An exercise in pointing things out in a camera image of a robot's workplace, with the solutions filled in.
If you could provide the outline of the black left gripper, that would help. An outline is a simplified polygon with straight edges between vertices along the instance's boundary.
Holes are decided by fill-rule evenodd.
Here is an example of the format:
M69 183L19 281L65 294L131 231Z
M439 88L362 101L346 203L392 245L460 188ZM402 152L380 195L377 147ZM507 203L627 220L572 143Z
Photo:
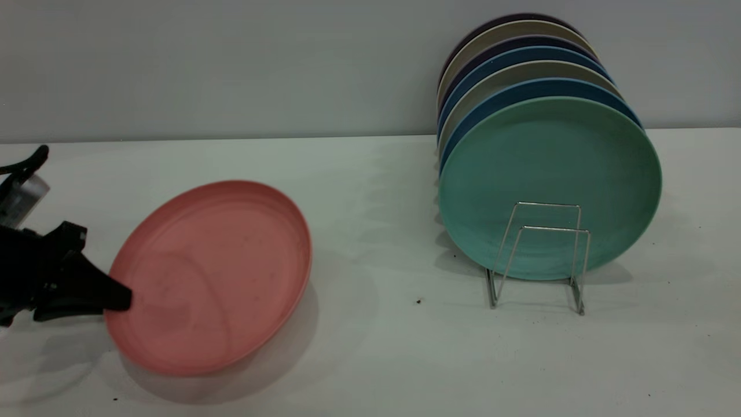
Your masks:
M84 256L87 228L64 221L47 235L1 227L1 324L21 311L44 323L127 311L132 291Z

